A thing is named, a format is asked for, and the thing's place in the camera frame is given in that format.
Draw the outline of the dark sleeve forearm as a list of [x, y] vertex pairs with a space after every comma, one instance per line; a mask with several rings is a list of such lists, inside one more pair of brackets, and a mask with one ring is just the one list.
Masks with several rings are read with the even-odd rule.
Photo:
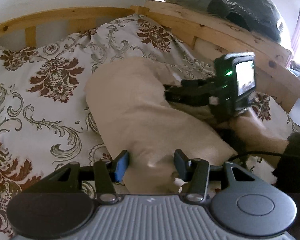
[[300, 133], [288, 137], [288, 145], [273, 171], [275, 186], [285, 193], [300, 193]]

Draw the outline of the person's right hand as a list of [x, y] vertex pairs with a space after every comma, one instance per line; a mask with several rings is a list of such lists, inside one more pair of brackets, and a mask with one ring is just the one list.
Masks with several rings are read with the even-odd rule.
[[247, 151], [261, 151], [282, 154], [288, 146], [288, 141], [278, 138], [267, 129], [257, 117], [252, 108], [243, 114], [223, 122], [217, 126], [234, 131], [244, 142]]

